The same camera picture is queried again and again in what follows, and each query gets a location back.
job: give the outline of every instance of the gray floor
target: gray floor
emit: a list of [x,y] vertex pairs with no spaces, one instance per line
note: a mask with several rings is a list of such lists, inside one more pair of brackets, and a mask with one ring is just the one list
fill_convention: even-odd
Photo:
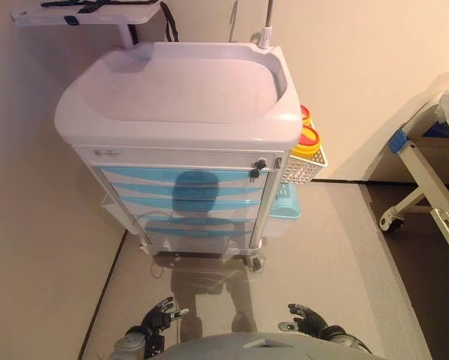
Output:
[[[415,186],[368,185],[376,219]],[[386,235],[412,307],[434,360],[449,359],[449,246],[429,214],[406,214],[403,227]]]
[[166,347],[233,331],[277,332],[288,303],[318,311],[387,359],[431,359],[405,287],[363,188],[298,187],[303,216],[268,223],[261,271],[239,259],[155,256],[124,243],[84,359],[107,359],[112,345],[159,300],[191,309],[164,333]]

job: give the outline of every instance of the beige wall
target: beige wall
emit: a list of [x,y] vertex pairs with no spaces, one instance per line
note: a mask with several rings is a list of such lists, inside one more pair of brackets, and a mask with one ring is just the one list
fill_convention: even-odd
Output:
[[9,13],[27,2],[0,1],[0,359],[69,360],[123,229],[99,209],[102,191],[52,121],[100,35],[16,28]]
[[[249,41],[266,0],[167,0],[183,41]],[[330,166],[320,178],[360,180],[387,139],[434,92],[449,86],[449,0],[275,0],[281,45]],[[392,161],[374,179],[402,179]]]

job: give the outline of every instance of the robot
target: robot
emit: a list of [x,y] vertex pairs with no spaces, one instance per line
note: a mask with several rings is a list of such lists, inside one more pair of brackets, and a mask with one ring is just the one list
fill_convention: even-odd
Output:
[[182,319],[188,309],[174,307],[173,297],[154,306],[141,325],[131,327],[114,346],[109,360],[227,360],[227,359],[300,359],[300,360],[378,360],[354,335],[338,326],[329,326],[314,310],[300,304],[289,304],[297,315],[292,322],[281,322],[284,333],[233,333],[180,343],[164,351],[164,336],[172,321]]

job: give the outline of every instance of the shelf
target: shelf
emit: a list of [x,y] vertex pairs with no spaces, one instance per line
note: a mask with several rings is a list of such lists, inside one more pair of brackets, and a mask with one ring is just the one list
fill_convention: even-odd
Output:
[[28,5],[11,16],[18,26],[70,25],[64,17],[74,17],[79,24],[143,24],[160,9],[160,1],[150,5],[104,5],[93,13],[78,13],[79,6],[41,7],[39,1]]

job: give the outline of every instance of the white basket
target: white basket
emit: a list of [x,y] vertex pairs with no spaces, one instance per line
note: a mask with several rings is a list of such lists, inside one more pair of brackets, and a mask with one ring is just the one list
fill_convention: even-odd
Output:
[[326,159],[322,146],[310,160],[290,155],[281,182],[291,182],[293,184],[310,182],[327,165],[328,159]]

